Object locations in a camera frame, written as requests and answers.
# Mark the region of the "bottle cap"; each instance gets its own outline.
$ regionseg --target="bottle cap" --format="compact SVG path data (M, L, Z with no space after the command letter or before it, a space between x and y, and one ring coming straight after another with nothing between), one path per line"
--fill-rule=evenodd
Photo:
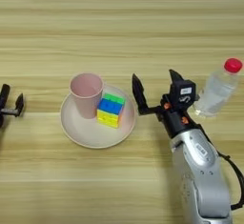
M235 58L230 58L225 62L225 70L231 73L237 73L242 68L242 62Z

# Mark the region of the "wooden table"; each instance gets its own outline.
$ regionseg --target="wooden table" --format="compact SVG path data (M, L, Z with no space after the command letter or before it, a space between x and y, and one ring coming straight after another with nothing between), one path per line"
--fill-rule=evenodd
M0 82L23 92L26 111L1 131L0 222L180 224L169 138L155 116L107 150L72 143L60 126L71 77L93 71L132 96L132 73L150 105L170 86L168 69L199 88L225 59L244 59L244 0L0 0ZM216 119L202 123L244 172L244 79ZM232 193L239 187L227 163ZM234 224L244 212L234 212Z

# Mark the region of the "plastic bottle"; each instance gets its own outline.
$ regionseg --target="plastic bottle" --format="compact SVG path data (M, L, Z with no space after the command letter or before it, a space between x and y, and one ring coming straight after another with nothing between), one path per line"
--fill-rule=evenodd
M199 93L199 100L194 103L195 113L203 116L215 116L227 102L238 85L238 72L242 62L235 58L228 59L220 71L215 71Z

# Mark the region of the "pink plate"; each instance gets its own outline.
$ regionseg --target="pink plate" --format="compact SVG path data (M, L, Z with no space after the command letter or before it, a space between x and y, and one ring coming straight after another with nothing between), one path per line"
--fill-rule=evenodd
M103 149L123 141L132 132L135 124L135 109L128 95L116 87L104 85L103 92L111 93L126 99L118 129L108 127L94 119L83 118L69 94L61 108L61 123L68 138L87 148Z

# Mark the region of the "pink cup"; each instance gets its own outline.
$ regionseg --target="pink cup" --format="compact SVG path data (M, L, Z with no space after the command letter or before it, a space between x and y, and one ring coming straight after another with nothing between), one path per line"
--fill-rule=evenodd
M103 81L92 73L81 73L71 80L71 94L81 116L92 119L102 97Z

